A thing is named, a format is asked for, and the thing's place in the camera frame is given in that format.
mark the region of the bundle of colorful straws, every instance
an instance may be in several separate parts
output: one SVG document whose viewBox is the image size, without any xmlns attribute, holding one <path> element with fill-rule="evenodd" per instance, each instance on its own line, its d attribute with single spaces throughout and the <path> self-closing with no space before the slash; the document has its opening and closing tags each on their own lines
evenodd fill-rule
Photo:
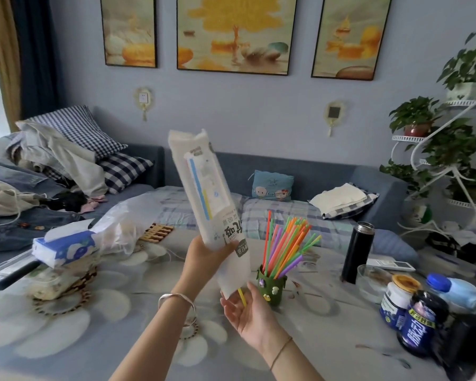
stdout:
<svg viewBox="0 0 476 381">
<path fill-rule="evenodd" d="M 289 217 L 285 227 L 277 224 L 273 228 L 272 211 L 268 211 L 267 238 L 264 241 L 262 273 L 270 278 L 282 278 L 303 260 L 303 254 L 321 239 L 313 234 L 301 246 L 311 229 L 306 219 Z"/>
</svg>

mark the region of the purple straw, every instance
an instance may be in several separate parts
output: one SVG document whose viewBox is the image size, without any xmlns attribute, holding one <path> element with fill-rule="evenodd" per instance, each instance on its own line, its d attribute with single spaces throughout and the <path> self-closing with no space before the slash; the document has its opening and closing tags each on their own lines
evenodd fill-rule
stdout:
<svg viewBox="0 0 476 381">
<path fill-rule="evenodd" d="M 277 235 L 275 236 L 275 242 L 273 243 L 273 247 L 270 248 L 270 258 L 268 260 L 268 264 L 272 261 L 273 254 L 271 254 L 271 253 L 272 253 L 272 251 L 275 251 L 275 249 L 277 248 L 277 245 L 279 244 L 280 237 L 283 233 L 282 230 L 284 230 L 283 227 L 281 227 L 279 230 L 277 230 Z"/>
<path fill-rule="evenodd" d="M 277 278 L 282 278 L 284 277 L 284 275 L 287 274 L 287 272 L 289 270 L 291 270 L 293 267 L 295 267 L 298 263 L 300 263 L 301 261 L 303 260 L 303 256 L 299 256 L 298 258 L 296 258 L 288 267 L 286 267 L 282 273 L 280 273 Z"/>
</svg>

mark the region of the blue bottle cap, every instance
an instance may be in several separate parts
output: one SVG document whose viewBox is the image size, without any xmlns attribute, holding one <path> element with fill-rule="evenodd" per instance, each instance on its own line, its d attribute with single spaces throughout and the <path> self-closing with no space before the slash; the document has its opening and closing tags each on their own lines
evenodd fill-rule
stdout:
<svg viewBox="0 0 476 381">
<path fill-rule="evenodd" d="M 447 293 L 450 291 L 451 281 L 444 275 L 430 273 L 427 276 L 427 285 L 429 285 L 431 288 L 438 292 Z"/>
</svg>

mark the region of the forearm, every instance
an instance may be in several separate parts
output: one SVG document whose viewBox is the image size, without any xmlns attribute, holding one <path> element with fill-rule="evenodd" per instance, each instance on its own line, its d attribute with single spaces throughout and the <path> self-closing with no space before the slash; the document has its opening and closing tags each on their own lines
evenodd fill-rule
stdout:
<svg viewBox="0 0 476 381">
<path fill-rule="evenodd" d="M 172 293 L 181 293 L 192 301 L 189 287 L 178 284 Z M 128 352 L 110 381 L 163 381 L 169 371 L 190 304 L 181 297 L 167 298 L 153 320 Z"/>
<path fill-rule="evenodd" d="M 278 327 L 267 334 L 267 339 L 261 351 L 264 360 L 269 366 L 272 366 L 275 357 L 280 352 L 272 368 L 275 379 L 277 381 L 324 381 L 323 377 L 312 366 L 294 341 L 291 340 L 284 347 L 288 339 L 289 335 L 287 332 Z"/>
</svg>

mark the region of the black thermos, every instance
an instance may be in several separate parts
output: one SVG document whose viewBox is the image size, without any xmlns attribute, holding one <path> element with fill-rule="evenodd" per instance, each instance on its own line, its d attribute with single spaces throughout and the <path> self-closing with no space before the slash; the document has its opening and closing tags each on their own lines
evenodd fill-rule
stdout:
<svg viewBox="0 0 476 381">
<path fill-rule="evenodd" d="M 342 282 L 356 283 L 358 266 L 367 264 L 368 253 L 370 253 L 375 233 L 374 226 L 367 222 L 358 222 L 354 227 L 340 276 Z"/>
</svg>

